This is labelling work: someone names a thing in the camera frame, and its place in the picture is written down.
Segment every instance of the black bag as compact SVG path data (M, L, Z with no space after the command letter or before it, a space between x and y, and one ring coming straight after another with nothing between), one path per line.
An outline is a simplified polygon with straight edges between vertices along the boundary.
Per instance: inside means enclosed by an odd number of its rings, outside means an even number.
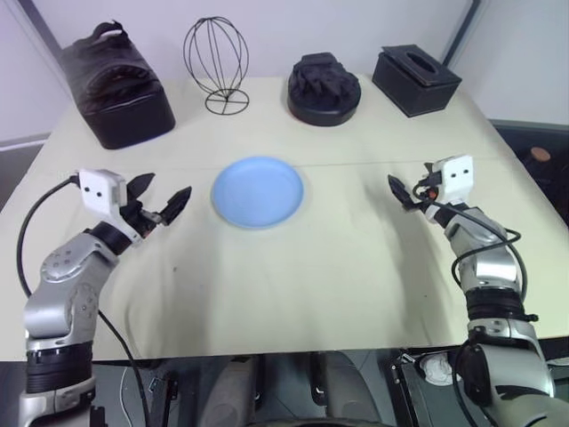
M106 35L110 31L118 34ZM62 51L61 64L79 112L106 149L121 149L175 125L164 88L119 22Z

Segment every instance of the black tissue box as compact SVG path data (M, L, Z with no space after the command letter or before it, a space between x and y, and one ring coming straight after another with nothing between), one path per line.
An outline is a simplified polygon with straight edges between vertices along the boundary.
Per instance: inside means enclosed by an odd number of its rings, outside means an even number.
M385 46L373 82L408 117L445 109L462 79L416 44Z

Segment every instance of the black wire frame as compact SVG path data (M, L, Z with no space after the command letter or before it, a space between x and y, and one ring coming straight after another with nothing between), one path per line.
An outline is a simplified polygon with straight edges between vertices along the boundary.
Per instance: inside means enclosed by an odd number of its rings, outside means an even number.
M204 58L202 56L202 52L200 52L198 47L198 30L201 28L203 29L205 26L205 31L207 33L207 42L209 45L209 53L212 57L212 64L213 70L208 69L204 64ZM218 35L216 35L217 31L221 31L223 35L228 39L229 43L231 44L231 48L236 56L237 60L237 67L235 75L229 80L226 81L226 76L223 74L223 67L222 62L220 59L220 50L218 44ZM235 37L232 37L229 32L235 31ZM198 59L199 64L201 65L202 70L205 72L207 77L212 82L215 89L211 88L210 86L206 85L203 81L200 81L196 76L196 56ZM237 30L237 28L229 21L227 18L221 16L214 16L211 18L200 18L197 22L188 30L186 36L184 38L183 44L183 59L184 65L188 70L188 73L194 79L196 84L202 89L204 92L208 93L208 97L205 100L205 106L208 110L210 110L214 114L220 115L229 115L229 114L236 114L240 111L243 111L247 105L249 104L249 97L246 93L241 91L239 88L241 87L241 83L247 71L249 69L249 48L247 47L247 43L245 42L243 35ZM208 103L211 101L223 101L231 102L231 95L234 93L242 93L244 95L244 101L235 101L235 103L242 103L244 106L232 112L226 112L226 107L223 108L221 112L217 110L212 110Z

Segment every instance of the white wall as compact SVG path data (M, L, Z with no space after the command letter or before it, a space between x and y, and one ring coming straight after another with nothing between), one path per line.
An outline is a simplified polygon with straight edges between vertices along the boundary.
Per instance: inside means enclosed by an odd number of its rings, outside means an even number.
M383 45L416 43L442 58L469 0L41 0L61 45L102 21L123 23L161 78L186 77L183 38L198 18L221 15L243 33L250 76L287 76L304 53L331 51L357 73L373 72Z
M69 97L43 53L0 1L0 146L3 141L50 132Z
M487 117L569 125L569 1L487 0L453 70Z

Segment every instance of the wire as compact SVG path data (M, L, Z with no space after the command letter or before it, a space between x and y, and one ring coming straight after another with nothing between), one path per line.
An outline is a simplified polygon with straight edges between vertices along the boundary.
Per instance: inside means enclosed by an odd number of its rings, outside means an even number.
M78 183L78 178L76 175L71 175L65 181L62 181L61 183L59 183L58 185L47 191L43 196L41 196L29 209L28 213L26 214L26 217L24 218L24 222L21 224L20 233L18 235L18 243L16 244L16 269L18 271L18 279L20 280L20 286L24 294L27 296L27 298L29 298L29 296L32 295L32 293L29 289L28 281L26 280L26 275L24 273L22 253L24 247L24 237L26 236L26 231L28 229L29 222L32 219L32 216L34 216L34 214L36 213L39 206L42 205L42 203L45 200L47 200L50 196L52 196L60 189L63 189L64 187L66 187L71 183L75 184ZM123 336L120 335L120 333L116 330L116 328L113 326L110 320L108 320L107 316L105 316L101 310L99 310L99 317L102 319L105 325L107 325L110 332L123 346L123 350L126 353L126 357L128 358L132 370L134 371L134 375L136 376L136 383L138 385L140 400L142 402L142 411L144 412L144 424L147 427L149 427L150 413L148 411L148 402L146 400L146 395L144 394L144 385L142 384L142 377L140 376L140 370L136 366L134 357L132 356L132 353L128 348L128 344L124 340Z
M26 275L24 274L24 266L21 260L23 247L24 247L24 236L26 236L26 230L28 229L29 221L32 219L32 216L36 213L36 210L42 203L47 200L50 196L57 193L60 189L64 188L65 186L74 183L76 181L75 176L70 176L65 181L60 182L55 187L47 191L43 196L41 196L34 205L29 209L28 214L24 218L24 222L21 224L20 227L20 234L18 235L18 243L16 244L16 268L18 270L18 278L20 279L20 285L24 294L26 294L27 298L32 295L31 291L29 290L28 281L26 280Z
M480 410L482 411L482 413L484 414L490 425L492 425L492 427L500 427L498 423L490 416L490 414L488 414L488 411L486 411L484 407L480 407Z
M490 250L495 249L497 247L507 246L508 249L514 254L514 257L516 258L516 261L517 261L517 265L519 266L519 269L520 269L520 273L521 273L521 277L522 277L521 278L521 288L522 289L520 292L520 298L521 298L522 302L524 302L525 296L527 294L527 270L525 268L525 264L524 264L524 260L522 259L522 255L520 255L520 253L517 251L517 249L512 245L512 243L517 242L522 237L521 233L514 231L514 230L510 230L510 229L505 229L508 233L515 235L512 239L507 239L504 236L502 236L502 234L498 230L496 230L494 227L491 227L490 225L486 224L485 222L479 220L477 217L472 216L469 213L465 213L465 212L461 211L460 209L457 209L456 207L453 207L451 205L443 205L442 203L438 203L436 200L432 200L428 197L424 197L424 196L420 195L417 191L419 187L421 187L420 184L417 184L413 187L413 195L416 198L418 198L419 200L421 200L427 204L440 207L441 209L446 209L447 211L453 212L453 213L455 213L455 214L457 214L463 218L466 218L467 220L472 221L475 224L479 225L483 229L490 231L491 233L494 234L494 236L496 236L497 238L499 238L501 240L500 243L496 243L494 245L480 247L478 249L468 251L465 254L462 254L461 256L459 256L456 260L454 260L453 265L452 265L452 270L451 270L451 272L453 274L454 281L458 285L461 284L461 281L458 279L458 276L456 274L456 267L465 258L467 258L471 255L474 255L474 254L479 254L481 252L490 251Z
M144 394L144 385L142 384L142 377L140 376L139 367L136 366L136 361L134 360L134 357L132 356L132 353L128 348L128 344L124 340L123 336L119 334L110 320L108 320L107 316L105 316L101 310L99 310L99 317L103 322L105 322L105 325L107 325L108 329L110 329L110 332L113 333L115 338L123 346L123 350L126 353L126 357L128 358L132 370L134 371L134 376L136 377L136 385L139 389L140 401L142 402L142 412L144 413L144 423L147 427L149 427L150 412L148 411L148 402L146 400L146 394Z
M478 427L478 424L476 421L474 421L474 418L472 417L472 414L467 408L466 403L464 403L464 399L462 398L461 394L461 389L459 389L459 383L456 378L456 367L458 366L459 359L461 358L462 353L464 352L464 349L466 349L467 345L469 345L469 340L463 342L461 347L459 347L459 350L456 353L456 357L454 358L454 362L452 364L453 389L454 389L454 394L456 395L456 400L459 402L459 407L461 407L462 413L469 422L470 427Z
M126 407L124 406L124 396L123 396L123 387L124 387L124 376L126 375L126 371L128 371L128 367L126 367L123 371L123 376L121 377L121 385L120 385L120 389L118 392L118 399L121 402L121 409L123 410L123 414L124 414L124 418L126 418L126 421L128 422L128 425L130 427L132 427L132 420L131 420L131 416L128 414L128 412L126 411Z
M204 24L205 28L207 29L208 46L210 48L212 65L215 71L214 74L217 77L217 81L216 79L213 78L212 74L205 66L204 59L202 58L202 54L200 53L200 48L198 45L198 40L197 40L198 30ZM220 29L223 32L225 37L228 39L229 44L231 44L231 48L233 50L233 53L235 54L236 72L233 78L231 79L229 85L225 85L226 81L224 78L222 78L220 81L220 78L218 76L217 65L221 66L221 62L220 62L217 36L215 35L215 28L213 27L213 25L215 25L218 29ZM229 34L228 31L230 32L235 31L235 36L232 38L232 36ZM217 55L214 55L213 47L215 47ZM190 27L190 29L186 33L186 36L184 37L182 52L183 52L184 65L186 66L188 73L196 81L197 85L206 93L216 93L216 92L221 92L222 94L233 93L234 90L239 89L239 87L241 87L241 83L243 82L243 79L249 69L249 48L247 47L247 43L245 42L243 35L237 30L237 28L235 28L235 26L229 20L221 16L202 18L198 20L192 27ZM196 71L194 70L194 64L192 63L195 62L196 58L196 56L193 56L194 52L195 55L197 55L199 63L201 64L205 74L209 77L209 79L211 80L213 85L217 88L217 90L213 90L212 88L210 88L209 86L205 85L203 82L200 82L198 80L196 76Z

